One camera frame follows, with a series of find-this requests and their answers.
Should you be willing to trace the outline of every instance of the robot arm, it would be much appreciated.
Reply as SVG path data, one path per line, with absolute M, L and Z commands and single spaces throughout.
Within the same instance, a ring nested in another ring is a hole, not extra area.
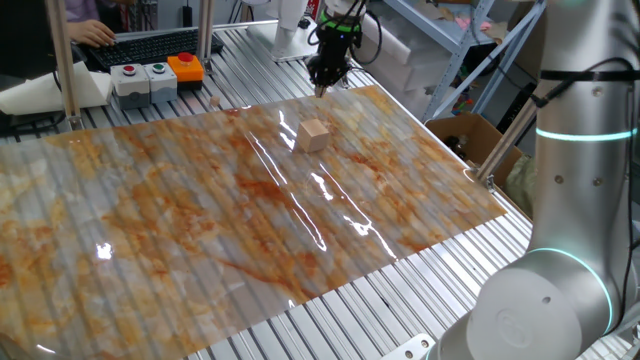
M 547 12 L 538 92 L 564 89 L 538 113 L 529 249 L 487 281 L 428 360 L 573 360 L 635 302 L 637 15 L 630 0 L 558 0 Z
M 311 82 L 317 97 L 335 84 L 350 69 L 347 50 L 360 46 L 361 21 L 366 12 L 366 0 L 328 0 L 320 14 L 316 30 L 318 54 L 307 60 Z

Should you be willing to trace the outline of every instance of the wooden cube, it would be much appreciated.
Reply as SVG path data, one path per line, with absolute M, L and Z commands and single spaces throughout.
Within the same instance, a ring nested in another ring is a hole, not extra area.
M 318 119 L 304 121 L 298 127 L 296 142 L 308 153 L 322 150 L 329 143 L 329 130 Z
M 220 98 L 213 95 L 209 100 L 209 104 L 211 104 L 211 106 L 213 107 L 218 107 L 218 105 L 220 105 Z

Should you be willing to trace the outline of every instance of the aluminum extrusion table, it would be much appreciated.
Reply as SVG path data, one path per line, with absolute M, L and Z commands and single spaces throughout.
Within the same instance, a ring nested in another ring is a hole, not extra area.
M 201 91 L 181 92 L 177 101 L 149 108 L 121 111 L 112 102 L 85 109 L 85 126 L 126 126 L 312 96 L 304 63 L 274 63 L 246 28 L 246 24 L 214 27 L 225 48 L 213 57 L 215 74 L 205 78 Z M 376 83 L 364 72 L 350 72 L 348 80 L 351 87 Z M 209 104 L 212 95 L 221 99 L 218 109 Z M 0 145 L 57 132 L 0 138 Z M 495 197 L 506 215 L 292 307 L 185 359 L 380 359 L 417 334 L 439 338 L 473 307 L 482 284 L 527 247 L 531 222 L 502 196 Z M 627 342 L 610 336 L 581 359 L 617 359 L 629 348 Z

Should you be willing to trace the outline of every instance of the plastic sheet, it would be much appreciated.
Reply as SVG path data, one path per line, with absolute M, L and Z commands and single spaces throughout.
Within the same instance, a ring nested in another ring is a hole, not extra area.
M 504 214 L 463 170 L 378 87 L 0 147 L 0 333 L 186 356 Z

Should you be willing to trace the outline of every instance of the green button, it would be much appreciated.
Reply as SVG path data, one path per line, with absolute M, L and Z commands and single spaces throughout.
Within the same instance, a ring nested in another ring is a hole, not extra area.
M 164 65 L 162 65 L 162 64 L 153 65 L 153 72 L 156 73 L 156 74 L 164 73 Z

